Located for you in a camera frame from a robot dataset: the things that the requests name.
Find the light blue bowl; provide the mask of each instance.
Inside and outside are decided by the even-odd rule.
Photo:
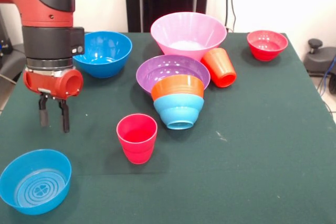
[[[2,172],[0,196],[23,214],[44,214],[65,199],[70,178],[70,161],[61,152],[28,152],[13,160]]]
[[[161,120],[172,130],[194,126],[203,104],[203,98],[194,94],[169,94],[154,101]]]
[[[85,34],[85,54],[74,56],[80,69],[96,78],[115,76],[125,66],[132,42],[124,34],[97,31]]]

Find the bowl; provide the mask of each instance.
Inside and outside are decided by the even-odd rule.
[[[190,74],[199,78],[204,84],[204,89],[210,83],[210,73],[206,67],[186,56],[156,56],[145,61],[136,72],[138,84],[148,94],[151,94],[152,88],[158,81],[176,74]]]
[[[184,55],[200,61],[227,35],[216,18],[202,13],[171,13],[157,19],[151,27],[152,37],[166,55]]]
[[[177,74],[158,81],[151,94],[153,101],[168,94],[195,94],[203,98],[204,84],[189,74]]]
[[[284,35],[267,30],[249,33],[247,42],[253,56],[261,61],[273,60],[288,46]]]
[[[44,214],[65,199],[70,178],[70,161],[61,152],[28,152],[13,160],[2,172],[0,196],[23,214]]]
[[[172,130],[194,126],[203,104],[203,98],[194,94],[169,94],[154,101],[161,120]]]
[[[126,64],[132,42],[124,34],[97,31],[85,34],[85,54],[74,56],[80,69],[96,78],[115,76]]]

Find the pink bowl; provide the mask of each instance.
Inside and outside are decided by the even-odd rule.
[[[273,60],[288,46],[284,35],[266,30],[249,33],[247,42],[253,56],[261,61]]]
[[[202,13],[171,13],[157,19],[151,34],[166,55],[184,55],[200,61],[226,37],[225,26]]]

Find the red cup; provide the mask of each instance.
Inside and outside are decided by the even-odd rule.
[[[229,87],[237,78],[229,55],[223,48],[208,51],[201,59],[201,63],[209,70],[211,80],[219,88]]]
[[[156,121],[145,114],[131,114],[120,120],[117,125],[118,139],[131,163],[141,165],[151,158],[157,126]]]

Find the table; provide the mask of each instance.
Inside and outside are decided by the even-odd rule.
[[[126,34],[131,57],[116,77],[83,74],[81,95],[70,98],[70,133],[60,130],[56,102],[50,127],[39,126],[38,96],[22,81],[0,116],[0,170],[39,148],[66,154],[70,192],[55,210],[25,216],[0,200],[0,223],[334,223],[336,126],[292,45],[259,62],[246,34],[229,34],[226,48],[237,71],[229,88],[213,84],[193,128],[164,127],[138,86],[138,66],[160,50],[150,34]],[[159,125],[151,160],[125,158],[117,122],[130,113]]]

